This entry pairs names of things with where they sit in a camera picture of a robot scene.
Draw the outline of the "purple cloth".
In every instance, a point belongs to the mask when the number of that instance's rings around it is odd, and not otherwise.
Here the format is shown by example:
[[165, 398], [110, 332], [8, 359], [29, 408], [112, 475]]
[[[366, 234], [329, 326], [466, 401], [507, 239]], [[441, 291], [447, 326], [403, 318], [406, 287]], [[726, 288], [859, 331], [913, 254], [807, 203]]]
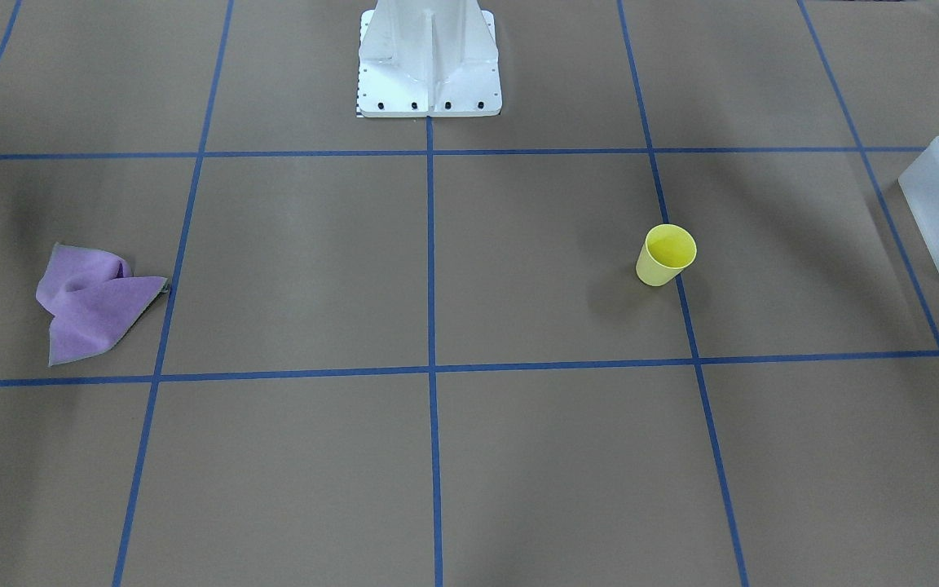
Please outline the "purple cloth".
[[51, 316], [49, 367], [115, 348], [146, 310], [170, 289], [166, 277], [136, 276], [107, 250], [53, 245], [36, 300]]

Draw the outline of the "yellow plastic cup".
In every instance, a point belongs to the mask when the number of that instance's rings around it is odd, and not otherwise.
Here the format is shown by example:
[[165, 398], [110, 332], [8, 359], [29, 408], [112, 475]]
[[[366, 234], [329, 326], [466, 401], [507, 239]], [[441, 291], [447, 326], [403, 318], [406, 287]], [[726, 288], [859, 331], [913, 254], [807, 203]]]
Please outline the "yellow plastic cup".
[[698, 246], [689, 231], [678, 224], [657, 224], [642, 242], [637, 278], [653, 287], [667, 284], [696, 260], [697, 253]]

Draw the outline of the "white pedestal column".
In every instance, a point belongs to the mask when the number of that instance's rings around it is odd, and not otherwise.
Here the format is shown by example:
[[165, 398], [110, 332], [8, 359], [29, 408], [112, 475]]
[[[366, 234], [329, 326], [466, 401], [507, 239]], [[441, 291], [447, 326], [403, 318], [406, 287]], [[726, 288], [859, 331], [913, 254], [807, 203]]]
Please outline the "white pedestal column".
[[355, 112], [493, 117], [503, 110], [496, 19], [477, 1], [379, 1], [359, 27]]

